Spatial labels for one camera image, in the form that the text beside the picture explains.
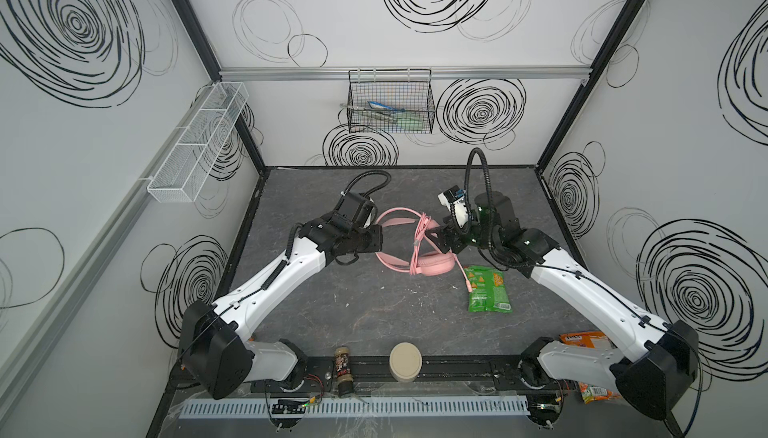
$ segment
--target black metal frame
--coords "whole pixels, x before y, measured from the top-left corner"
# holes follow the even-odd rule
[[[565,237],[565,242],[568,244],[568,248],[571,249],[571,256],[581,266],[589,270],[589,268],[587,268],[587,264],[584,263],[584,257],[581,256],[581,250],[579,249],[576,243],[576,240],[574,240],[574,237],[571,234],[571,230],[568,229],[568,225],[565,223],[565,218],[563,217],[563,214],[560,212],[560,208],[558,207],[558,204],[552,198],[552,193],[549,191],[549,186],[544,181],[544,177],[540,173],[536,173],[536,178],[538,178],[539,185],[542,186],[542,191],[544,192],[544,196],[547,197],[547,203],[549,203],[549,208],[552,209],[552,214],[554,215],[554,219],[558,221],[558,225],[560,226],[560,231],[563,232],[563,237]]]
[[[547,147],[544,149],[542,157],[538,160],[536,168],[540,171],[544,171],[547,165],[552,161],[552,157],[557,152],[558,147],[563,142],[565,135],[571,129],[571,125],[578,117],[584,104],[587,103],[592,90],[598,85],[598,81],[603,74],[603,71],[608,66],[610,59],[616,53],[616,49],[619,48],[621,40],[624,40],[624,36],[627,34],[629,27],[634,22],[635,17],[638,16],[640,8],[646,0],[627,0],[624,3],[624,7],[621,9],[618,18],[614,22],[614,26],[608,32],[608,36],[603,42],[600,51],[594,58],[592,63],[592,73],[589,76],[586,84],[581,85],[578,91],[574,95],[568,108],[565,110],[563,118],[560,120],[560,124],[552,134],[552,138],[547,143]]]
[[[195,48],[197,49],[197,53],[200,55],[200,59],[202,59],[203,64],[206,67],[206,70],[208,71],[208,74],[210,75],[211,79],[220,80],[220,67],[219,67],[218,61],[216,60],[216,56],[213,52],[213,49],[211,48],[210,44],[208,43],[205,37],[203,29],[200,26],[200,22],[197,21],[197,16],[195,15],[194,10],[192,9],[190,1],[189,0],[171,0],[171,1],[174,3],[174,6],[177,9],[182,23],[187,28],[187,33],[189,34]],[[644,2],[645,0],[627,0],[627,2],[624,4],[624,7],[619,13],[619,16],[616,22],[614,23],[614,26],[611,28],[610,33],[608,34],[608,37],[603,43],[603,46],[600,48],[600,51],[598,52],[598,55],[595,58],[594,63],[592,64],[593,71],[592,71],[592,74],[590,75],[590,79],[586,84],[582,85],[577,91],[577,93],[574,95],[574,98],[571,100],[571,103],[566,109],[560,124],[558,125],[557,129],[554,131],[554,134],[552,135],[552,138],[549,140],[549,143],[544,149],[544,152],[541,158],[539,159],[538,163],[536,165],[496,165],[496,166],[492,165],[490,167],[490,168],[523,168],[523,169],[533,168],[535,170],[535,173],[537,174],[537,177],[539,179],[539,183],[542,186],[544,194],[547,196],[547,201],[549,202],[552,208],[552,212],[554,213],[555,218],[557,219],[560,225],[560,228],[565,236],[565,239],[568,242],[574,257],[582,265],[584,264],[584,260],[581,257],[578,247],[576,246],[576,242],[574,241],[571,233],[568,230],[568,227],[565,224],[565,221],[563,219],[562,214],[559,211],[559,208],[557,207],[556,203],[554,203],[554,201],[552,200],[552,195],[548,191],[548,187],[546,186],[546,183],[543,180],[542,173],[544,171],[544,168],[546,168],[546,166],[552,160],[552,157],[554,156],[558,147],[562,143],[563,138],[565,137],[566,133],[570,129],[574,120],[578,116],[582,107],[586,103],[586,100],[589,97],[591,91],[598,84],[600,75],[608,66],[610,58],[615,53],[616,49],[620,44],[620,41],[622,40],[624,35],[627,33],[629,26],[634,21],[635,17],[638,14],[638,11],[640,10],[640,7],[643,5]],[[240,227],[240,231],[237,234],[235,245],[233,247],[233,251],[230,256],[230,260],[227,261],[225,274],[220,282],[219,288],[216,290],[216,297],[219,297],[224,293],[226,293],[228,291],[229,285],[231,285],[232,279],[234,278],[234,272],[237,266],[237,262],[240,260],[240,256],[242,255],[242,252],[243,252],[243,247],[245,245],[246,237],[248,235],[248,232],[250,231],[251,224],[254,220],[256,208],[258,207],[260,196],[261,196],[261,190],[264,189],[266,178],[269,176],[269,170],[273,168],[273,167],[268,168],[264,165],[264,161],[262,160],[261,155],[259,154],[258,149],[256,148],[253,137],[250,135],[250,132],[247,129],[245,123],[243,123],[243,120],[241,119],[237,120],[236,129],[237,129],[237,133],[240,135],[240,138],[243,140],[248,153],[251,155],[251,159],[254,161],[254,166],[259,171],[259,174],[261,175],[261,179],[256,188],[256,191],[258,191],[258,193],[254,193],[254,197],[252,198],[251,202],[248,205],[248,210],[246,211],[246,215]],[[286,168],[363,169],[363,168],[369,168],[369,167],[296,166],[296,167],[286,167]],[[393,166],[393,167],[387,167],[387,168],[463,169],[465,167],[464,165],[422,165],[422,166],[417,165],[417,166]],[[327,356],[311,356],[310,365],[315,367],[318,367],[318,366],[323,367],[327,365],[328,360],[330,360],[330,358]],[[359,377],[357,378],[358,381],[361,381],[361,382],[371,381],[371,382],[378,383],[378,382],[390,381],[392,379],[392,377],[389,376],[388,370],[385,368],[385,363],[388,360],[386,356],[351,356],[350,360],[352,364],[352,373],[353,375],[356,375]],[[472,379],[476,378],[479,380],[493,380],[494,387],[496,387],[498,390],[520,390],[520,391],[523,391],[524,394],[526,395],[547,394],[547,393],[551,394],[551,393],[554,393],[554,390],[556,389],[554,388],[555,384],[551,384],[541,391],[535,391],[527,388],[524,384],[520,383],[519,375],[517,374],[516,368],[515,368],[516,365],[514,364],[518,360],[517,355],[424,356],[423,360],[425,365],[428,367],[428,369],[425,369],[425,373],[426,373],[425,379],[428,379],[428,380],[429,379],[433,380],[435,378],[439,378],[440,380],[458,380],[458,381],[466,381],[468,380],[468,378],[472,378]],[[433,364],[435,367],[434,373],[429,371],[432,369]],[[194,382],[195,382],[194,378],[186,370],[181,370],[181,369],[172,370],[168,383],[166,384],[165,391],[162,397],[160,398],[158,408],[155,411],[154,418],[152,419],[152,423],[150,424],[149,430],[147,432],[148,438],[155,438],[160,433],[162,423],[168,413],[170,405],[173,402],[174,395],[177,393],[179,387],[186,384],[187,385],[194,384]]]
[[[184,28],[187,30],[190,40],[192,40],[194,48],[197,50],[197,55],[200,56],[200,60],[203,62],[206,72],[208,72],[208,76],[213,81],[221,81],[221,66],[219,65],[219,60],[216,59],[214,49],[210,46],[210,42],[205,36],[203,26],[200,25],[200,21],[197,20],[197,15],[192,8],[192,3],[190,0],[171,1],[179,14],[179,19],[181,20],[182,25],[184,25]],[[238,118],[235,122],[235,129],[237,130],[237,135],[240,136],[240,139],[243,141],[243,145],[245,146],[248,155],[250,155],[250,159],[254,162],[254,166],[259,172],[259,175],[264,176],[266,173],[264,159],[261,157],[261,153],[259,153],[259,149],[256,147],[256,142],[254,142],[254,137],[250,134],[250,130],[248,130],[248,126],[242,118]]]
[[[370,170],[371,168],[384,170],[451,170],[467,168],[466,165],[384,165],[384,166],[342,166],[342,165],[301,165],[301,166],[271,166],[270,169],[296,169],[296,170]],[[473,169],[481,169],[480,164],[472,165]],[[488,168],[495,169],[535,169],[536,165],[488,165]]]

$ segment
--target green snack bag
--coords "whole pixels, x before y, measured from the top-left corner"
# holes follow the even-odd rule
[[[507,289],[504,288],[504,273],[487,266],[464,267],[472,293],[469,294],[470,311],[498,311],[512,313]]]

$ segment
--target aluminum rail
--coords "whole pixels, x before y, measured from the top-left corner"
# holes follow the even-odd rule
[[[423,70],[432,71],[433,80],[462,79],[532,79],[532,78],[576,78],[588,80],[592,69],[585,65],[558,66],[493,66],[493,67],[264,67],[264,68],[223,68],[224,81],[251,82],[271,80],[348,80],[354,79],[358,70],[370,78],[376,71],[376,80],[408,80],[416,78]]]

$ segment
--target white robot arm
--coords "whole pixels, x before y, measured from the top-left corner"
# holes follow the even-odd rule
[[[304,375],[300,350],[290,342],[251,341],[261,321],[296,287],[342,255],[381,250],[380,225],[370,225],[376,209],[372,191],[352,193],[355,178],[330,213],[292,230],[282,255],[212,305],[197,302],[184,314],[179,357],[214,398],[231,393],[244,381],[274,380],[293,389]],[[582,267],[555,241],[536,229],[522,229],[509,198],[493,192],[467,204],[463,222],[428,231],[442,251],[466,246],[487,249],[502,265],[554,291],[602,330],[614,350],[571,347],[540,338],[521,355],[518,369],[531,387],[550,380],[578,380],[620,392],[640,412],[665,420],[696,377],[698,340],[682,322],[673,325],[632,303]],[[458,187],[441,199],[451,209]],[[453,206],[452,215],[456,215]]]

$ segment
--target round container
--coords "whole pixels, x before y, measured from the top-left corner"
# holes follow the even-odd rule
[[[389,372],[400,383],[414,381],[422,369],[422,354],[410,343],[400,343],[389,354]]]

